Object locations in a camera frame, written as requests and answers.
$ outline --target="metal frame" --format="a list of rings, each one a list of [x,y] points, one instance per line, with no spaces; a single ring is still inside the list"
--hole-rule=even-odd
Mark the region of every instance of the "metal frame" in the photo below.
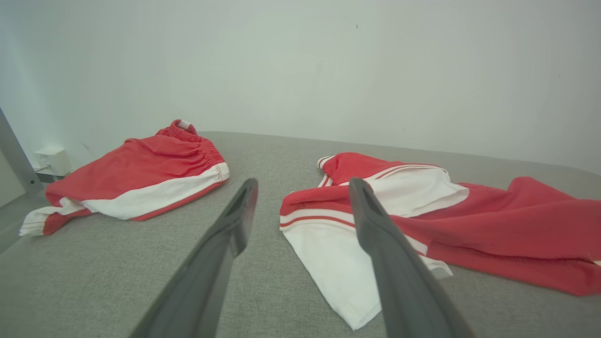
[[[26,194],[35,194],[43,189],[40,179],[31,167],[23,148],[14,135],[2,108],[0,108],[0,149],[8,164],[21,182]]]

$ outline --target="white power adapter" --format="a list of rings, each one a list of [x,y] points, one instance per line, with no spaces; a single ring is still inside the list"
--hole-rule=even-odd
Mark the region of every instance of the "white power adapter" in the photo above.
[[[34,152],[40,168],[50,166],[49,170],[54,176],[66,176],[73,170],[73,166],[63,148],[46,147]]]

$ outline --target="red and white garment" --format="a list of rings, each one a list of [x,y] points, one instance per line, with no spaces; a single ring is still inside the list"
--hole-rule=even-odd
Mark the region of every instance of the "red and white garment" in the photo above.
[[[371,259],[359,246],[349,202],[349,180],[361,177],[391,215],[415,217],[460,203],[468,189],[429,164],[388,162],[357,153],[321,158],[318,188],[286,196],[280,230],[330,306],[357,330],[381,311]],[[452,275],[447,264],[426,257],[427,245],[407,237],[436,278]]]
[[[601,293],[601,201],[530,177],[508,190],[449,182],[434,165],[356,153],[319,160],[319,188],[293,192],[280,230],[332,308],[354,329],[380,311],[371,260],[356,239],[348,181],[365,179],[437,277],[446,263],[574,295]]]
[[[46,198],[52,206],[30,212],[19,235],[50,235],[73,217],[95,212],[144,221],[203,196],[229,176],[213,143],[176,120],[50,184]]]

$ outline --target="white wall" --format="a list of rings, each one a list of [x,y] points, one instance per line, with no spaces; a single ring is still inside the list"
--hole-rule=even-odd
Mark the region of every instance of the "white wall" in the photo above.
[[[4,1],[0,106],[29,156],[62,144],[76,167],[182,118],[601,174],[600,17],[595,0]]]

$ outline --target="red and white jersey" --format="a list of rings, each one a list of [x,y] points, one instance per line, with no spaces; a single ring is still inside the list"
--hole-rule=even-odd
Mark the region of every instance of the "red and white jersey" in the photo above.
[[[95,212],[144,221],[201,197],[229,176],[213,143],[176,120],[50,184],[46,198],[52,206],[29,213],[19,235],[50,235],[71,218]]]
[[[371,259],[356,238],[351,177],[370,184],[437,278],[452,275],[450,263],[575,295],[601,292],[601,201],[530,177],[514,179],[507,191],[453,184],[435,165],[357,153],[322,158],[318,167],[325,173],[318,188],[284,199],[280,230],[354,330],[381,307]]]

